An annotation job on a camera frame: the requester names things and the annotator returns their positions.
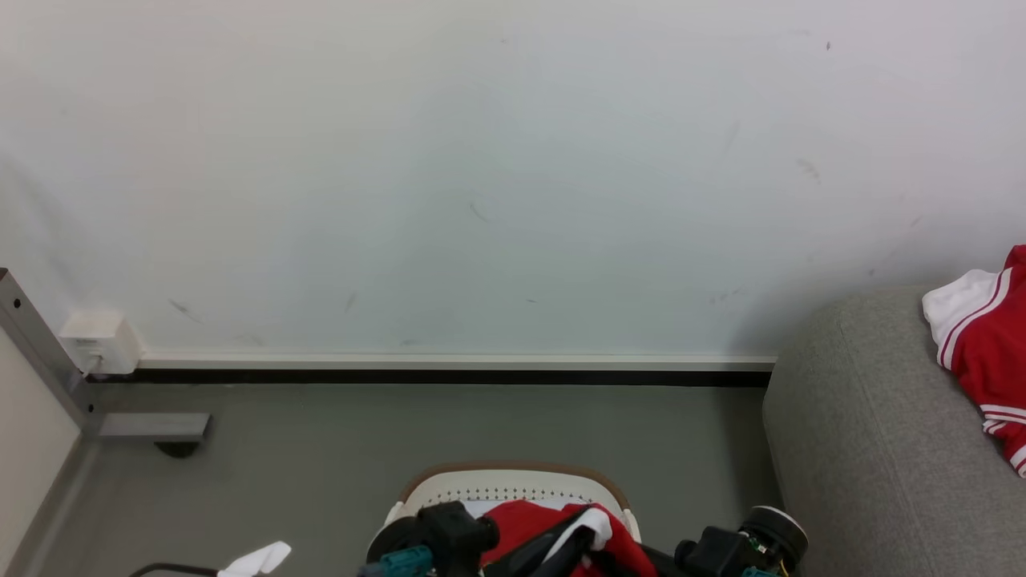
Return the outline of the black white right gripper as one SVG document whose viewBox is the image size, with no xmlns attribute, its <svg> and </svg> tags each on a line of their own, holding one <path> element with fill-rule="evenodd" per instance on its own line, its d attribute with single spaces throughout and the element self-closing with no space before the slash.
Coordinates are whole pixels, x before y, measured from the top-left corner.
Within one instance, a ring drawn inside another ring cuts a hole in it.
<svg viewBox="0 0 1026 577">
<path fill-rule="evenodd" d="M 708 527 L 674 555 L 639 543 L 657 577 L 790 577 L 808 551 L 806 531 L 791 515 L 755 506 L 729 531 Z"/>
</svg>

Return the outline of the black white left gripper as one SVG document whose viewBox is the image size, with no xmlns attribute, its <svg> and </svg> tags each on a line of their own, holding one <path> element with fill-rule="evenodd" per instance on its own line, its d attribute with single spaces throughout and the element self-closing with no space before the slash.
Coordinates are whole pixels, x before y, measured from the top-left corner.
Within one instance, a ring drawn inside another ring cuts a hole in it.
<svg viewBox="0 0 1026 577">
<path fill-rule="evenodd" d="M 485 577 L 573 577 L 592 551 L 598 530 L 580 509 L 494 563 Z M 483 555 L 499 544 L 499 529 L 459 502 L 422 508 L 387 523 L 374 536 L 357 577 L 480 577 Z"/>
</svg>

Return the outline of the red and white jacket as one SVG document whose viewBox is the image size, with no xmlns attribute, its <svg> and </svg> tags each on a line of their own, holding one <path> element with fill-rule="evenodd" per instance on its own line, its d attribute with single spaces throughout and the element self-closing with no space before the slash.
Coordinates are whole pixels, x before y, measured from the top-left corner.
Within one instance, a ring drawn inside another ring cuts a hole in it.
<svg viewBox="0 0 1026 577">
<path fill-rule="evenodd" d="M 630 530 L 600 504 L 569 503 L 561 510 L 514 502 L 498 506 L 484 518 L 499 529 L 499 544 L 483 555 L 483 569 L 523 542 L 580 509 L 592 511 L 592 526 L 598 530 L 592 551 L 582 559 L 573 577 L 657 577 L 655 567 L 640 549 Z"/>
</svg>

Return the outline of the red jacket with striped cuffs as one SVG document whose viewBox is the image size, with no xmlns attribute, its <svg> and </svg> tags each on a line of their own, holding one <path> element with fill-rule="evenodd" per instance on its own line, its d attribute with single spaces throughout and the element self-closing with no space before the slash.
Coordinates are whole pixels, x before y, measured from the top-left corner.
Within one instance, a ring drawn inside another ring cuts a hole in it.
<svg viewBox="0 0 1026 577">
<path fill-rule="evenodd" d="M 982 415 L 983 431 L 1026 478 L 1026 244 L 1003 270 L 968 271 L 921 300 L 935 360 L 959 380 Z"/>
</svg>

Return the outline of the grey fabric sofa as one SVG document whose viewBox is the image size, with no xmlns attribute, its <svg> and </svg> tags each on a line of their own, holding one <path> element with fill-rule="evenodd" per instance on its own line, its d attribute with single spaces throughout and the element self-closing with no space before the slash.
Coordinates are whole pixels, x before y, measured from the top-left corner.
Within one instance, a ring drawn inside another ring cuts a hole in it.
<svg viewBox="0 0 1026 577">
<path fill-rule="evenodd" d="M 774 366 L 763 421 L 802 577 L 1026 577 L 1026 479 L 935 362 L 926 291 L 827 305 Z"/>
</svg>

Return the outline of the white laundry basket brown rim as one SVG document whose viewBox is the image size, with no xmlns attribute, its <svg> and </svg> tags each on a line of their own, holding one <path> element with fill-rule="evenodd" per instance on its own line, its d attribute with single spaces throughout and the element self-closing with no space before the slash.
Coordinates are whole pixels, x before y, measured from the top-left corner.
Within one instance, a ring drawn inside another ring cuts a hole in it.
<svg viewBox="0 0 1026 577">
<path fill-rule="evenodd" d="M 539 462 L 467 462 L 426 469 L 408 483 L 385 525 L 443 502 L 509 499 L 567 499 L 568 504 L 600 504 L 640 543 L 637 522 L 618 486 L 588 469 Z"/>
</svg>

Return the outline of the white and black baseboard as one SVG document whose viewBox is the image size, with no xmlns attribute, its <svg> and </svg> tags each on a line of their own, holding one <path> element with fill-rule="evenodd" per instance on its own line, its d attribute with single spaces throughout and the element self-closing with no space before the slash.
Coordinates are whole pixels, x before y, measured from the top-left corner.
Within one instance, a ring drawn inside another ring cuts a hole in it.
<svg viewBox="0 0 1026 577">
<path fill-rule="evenodd" d="M 763 388 L 774 355 L 227 354 L 147 355 L 95 384 L 584 385 Z"/>
</svg>

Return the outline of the white crumpled cloth piece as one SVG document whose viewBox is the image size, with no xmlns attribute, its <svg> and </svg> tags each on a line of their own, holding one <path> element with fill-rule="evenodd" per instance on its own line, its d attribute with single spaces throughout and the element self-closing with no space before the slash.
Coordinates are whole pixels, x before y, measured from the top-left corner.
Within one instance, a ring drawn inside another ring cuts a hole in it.
<svg viewBox="0 0 1026 577">
<path fill-rule="evenodd" d="M 279 541 L 267 547 L 262 547 L 241 557 L 235 559 L 226 569 L 220 570 L 216 577 L 261 577 L 276 570 L 292 552 L 289 544 Z"/>
</svg>

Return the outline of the beige partition panel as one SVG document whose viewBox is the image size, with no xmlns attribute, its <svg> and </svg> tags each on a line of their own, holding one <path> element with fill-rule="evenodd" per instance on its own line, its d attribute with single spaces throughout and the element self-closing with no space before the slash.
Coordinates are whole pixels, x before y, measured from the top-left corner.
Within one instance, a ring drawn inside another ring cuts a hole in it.
<svg viewBox="0 0 1026 577">
<path fill-rule="evenodd" d="M 0 556 L 14 555 L 79 435 L 0 329 Z"/>
</svg>

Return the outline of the grey metal frame leg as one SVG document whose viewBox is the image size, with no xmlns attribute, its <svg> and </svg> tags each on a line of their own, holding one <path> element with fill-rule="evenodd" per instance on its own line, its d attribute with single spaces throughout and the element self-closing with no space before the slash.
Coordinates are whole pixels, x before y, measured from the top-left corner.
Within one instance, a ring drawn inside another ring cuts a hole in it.
<svg viewBox="0 0 1026 577">
<path fill-rule="evenodd" d="M 91 377 L 80 372 L 21 288 L 14 274 L 0 267 L 0 329 L 44 380 L 82 434 L 89 438 L 145 443 L 204 443 L 212 415 L 208 413 L 140 413 L 105 410 L 93 391 Z"/>
</svg>

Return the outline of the white wall socket box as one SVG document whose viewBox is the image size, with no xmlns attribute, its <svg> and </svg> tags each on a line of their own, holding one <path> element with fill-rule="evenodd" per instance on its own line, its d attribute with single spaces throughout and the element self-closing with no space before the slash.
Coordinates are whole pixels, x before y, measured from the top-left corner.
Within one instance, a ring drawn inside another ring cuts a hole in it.
<svg viewBox="0 0 1026 577">
<path fill-rule="evenodd" d="M 77 312 L 67 319 L 58 337 L 85 375 L 129 375 L 139 369 L 142 342 L 119 312 Z"/>
</svg>

